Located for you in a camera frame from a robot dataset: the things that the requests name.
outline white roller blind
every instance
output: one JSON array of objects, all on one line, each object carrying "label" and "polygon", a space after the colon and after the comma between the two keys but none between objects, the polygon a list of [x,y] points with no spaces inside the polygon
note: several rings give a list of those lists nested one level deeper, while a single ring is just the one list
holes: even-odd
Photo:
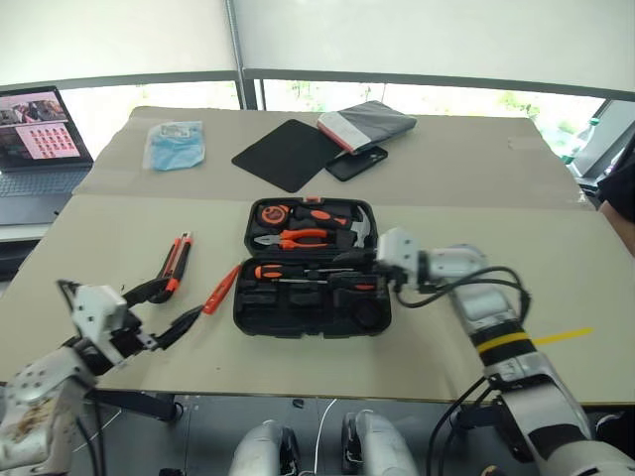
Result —
[{"label": "white roller blind", "polygon": [[4,0],[0,84],[235,69],[222,0]]},{"label": "white roller blind", "polygon": [[246,68],[635,91],[633,0],[235,0]]}]

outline yellow stripe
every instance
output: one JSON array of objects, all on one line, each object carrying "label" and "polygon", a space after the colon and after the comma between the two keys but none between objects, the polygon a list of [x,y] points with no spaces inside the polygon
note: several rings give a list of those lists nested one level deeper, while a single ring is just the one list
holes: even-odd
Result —
[{"label": "yellow stripe", "polygon": [[570,330],[569,332],[562,332],[560,334],[548,335],[547,337],[534,339],[534,344],[536,345],[552,344],[554,342],[559,342],[561,340],[573,339],[574,337],[581,337],[583,335],[590,334],[592,331],[593,331],[592,327],[583,327],[582,329],[578,329],[578,330]]},{"label": "yellow stripe", "polygon": [[482,354],[486,350],[493,349],[500,345],[509,344],[510,342],[516,342],[517,340],[529,340],[529,335],[526,332],[513,332],[511,334],[501,335],[494,339],[483,342],[476,346],[476,350],[479,354]]}]

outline orange-handled pliers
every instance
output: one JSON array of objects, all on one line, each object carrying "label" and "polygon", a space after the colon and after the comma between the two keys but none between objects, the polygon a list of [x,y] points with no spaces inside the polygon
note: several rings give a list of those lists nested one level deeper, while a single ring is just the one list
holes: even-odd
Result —
[{"label": "orange-handled pliers", "polygon": [[293,250],[294,248],[323,248],[327,243],[299,243],[300,238],[326,238],[327,230],[319,228],[305,228],[304,230],[284,230],[279,235],[258,236],[254,241],[260,245],[278,245],[283,250]]}]

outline black mouse pad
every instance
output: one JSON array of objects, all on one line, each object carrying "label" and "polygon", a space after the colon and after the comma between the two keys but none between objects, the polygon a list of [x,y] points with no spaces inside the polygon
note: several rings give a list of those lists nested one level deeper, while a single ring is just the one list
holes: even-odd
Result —
[{"label": "black mouse pad", "polygon": [[231,162],[282,190],[296,192],[340,152],[317,128],[291,119]]}]

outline toolbox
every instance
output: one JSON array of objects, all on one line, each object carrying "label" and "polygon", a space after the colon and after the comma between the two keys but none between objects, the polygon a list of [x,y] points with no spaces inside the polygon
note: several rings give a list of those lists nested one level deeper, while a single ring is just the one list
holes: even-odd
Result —
[{"label": "toolbox", "polygon": [[249,335],[375,335],[390,325],[377,226],[362,200],[264,198],[249,212],[234,321]]}]

